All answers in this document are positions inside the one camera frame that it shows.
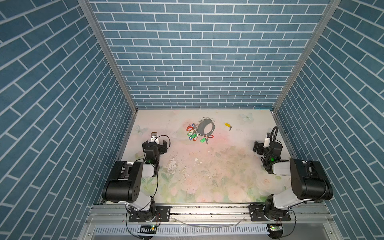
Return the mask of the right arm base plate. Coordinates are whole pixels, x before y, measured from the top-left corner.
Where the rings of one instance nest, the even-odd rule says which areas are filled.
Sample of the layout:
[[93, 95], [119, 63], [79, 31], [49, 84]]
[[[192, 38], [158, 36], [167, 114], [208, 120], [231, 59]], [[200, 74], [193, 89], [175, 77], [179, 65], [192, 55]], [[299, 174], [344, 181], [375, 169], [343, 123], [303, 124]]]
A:
[[250, 204], [248, 206], [252, 222], [289, 222], [291, 216], [287, 210], [279, 210], [264, 204]]

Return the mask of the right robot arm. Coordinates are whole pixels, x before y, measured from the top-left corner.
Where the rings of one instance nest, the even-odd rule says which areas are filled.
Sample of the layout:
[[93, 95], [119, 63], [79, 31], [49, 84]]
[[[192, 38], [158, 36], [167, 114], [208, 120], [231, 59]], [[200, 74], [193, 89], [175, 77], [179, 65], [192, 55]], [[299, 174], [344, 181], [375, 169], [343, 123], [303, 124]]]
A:
[[268, 174], [290, 177], [291, 186], [279, 194], [271, 194], [264, 204], [249, 205], [253, 222], [290, 220], [289, 210], [300, 204], [327, 201], [333, 197], [333, 188], [322, 165], [317, 161], [299, 159], [283, 160], [280, 142], [265, 139], [255, 141], [253, 152], [261, 155], [261, 162]]

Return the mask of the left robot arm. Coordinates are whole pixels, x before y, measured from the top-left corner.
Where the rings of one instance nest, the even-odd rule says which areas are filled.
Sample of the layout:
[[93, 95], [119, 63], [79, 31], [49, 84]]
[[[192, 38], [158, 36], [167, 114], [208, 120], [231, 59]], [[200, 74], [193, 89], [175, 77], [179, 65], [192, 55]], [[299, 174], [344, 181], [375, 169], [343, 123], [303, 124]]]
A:
[[102, 190], [104, 201], [126, 205], [127, 220], [130, 223], [150, 223], [159, 225], [170, 219], [170, 206], [157, 206], [155, 195], [141, 190], [142, 178], [156, 178], [159, 181], [160, 155], [168, 151], [170, 141], [159, 144], [158, 138], [142, 144], [144, 157], [128, 163], [116, 161]]

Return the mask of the bunch of coloured key tags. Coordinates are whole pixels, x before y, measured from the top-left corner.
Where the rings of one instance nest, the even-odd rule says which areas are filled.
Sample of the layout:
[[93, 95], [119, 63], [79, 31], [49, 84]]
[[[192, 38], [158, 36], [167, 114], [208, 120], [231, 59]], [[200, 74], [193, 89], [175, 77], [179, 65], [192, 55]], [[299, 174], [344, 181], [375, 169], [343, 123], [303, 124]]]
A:
[[189, 136], [190, 141], [196, 142], [197, 140], [200, 140], [201, 143], [208, 145], [208, 141], [214, 138], [214, 135], [203, 135], [198, 133], [198, 125], [194, 123], [189, 125], [186, 128], [186, 131], [188, 132], [187, 135]]

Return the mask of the large keyring with chain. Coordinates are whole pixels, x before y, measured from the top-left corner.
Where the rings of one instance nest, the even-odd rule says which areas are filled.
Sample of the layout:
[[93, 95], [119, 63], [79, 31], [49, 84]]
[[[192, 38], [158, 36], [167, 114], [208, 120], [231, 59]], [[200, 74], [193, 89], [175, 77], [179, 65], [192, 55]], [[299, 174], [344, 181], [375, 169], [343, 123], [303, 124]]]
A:
[[196, 124], [196, 132], [200, 136], [210, 136], [216, 129], [213, 119], [203, 118]]

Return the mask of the yellow tagged key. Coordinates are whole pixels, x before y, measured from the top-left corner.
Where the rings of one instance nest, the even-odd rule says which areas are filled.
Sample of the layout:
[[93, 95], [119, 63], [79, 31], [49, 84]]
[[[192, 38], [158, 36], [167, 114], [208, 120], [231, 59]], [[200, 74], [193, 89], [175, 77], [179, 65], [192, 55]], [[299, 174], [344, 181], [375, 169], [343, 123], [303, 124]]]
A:
[[233, 128], [233, 126], [229, 123], [225, 123], [225, 126], [229, 128], [229, 131], [231, 131], [231, 129]]

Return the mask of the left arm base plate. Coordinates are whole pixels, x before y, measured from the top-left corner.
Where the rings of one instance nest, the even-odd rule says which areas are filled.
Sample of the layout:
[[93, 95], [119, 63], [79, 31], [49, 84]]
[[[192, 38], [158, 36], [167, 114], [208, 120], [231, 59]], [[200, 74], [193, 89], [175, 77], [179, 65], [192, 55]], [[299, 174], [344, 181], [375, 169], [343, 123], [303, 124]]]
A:
[[129, 210], [128, 222], [144, 223], [144, 222], [169, 222], [171, 215], [170, 206], [150, 207], [147, 211]]

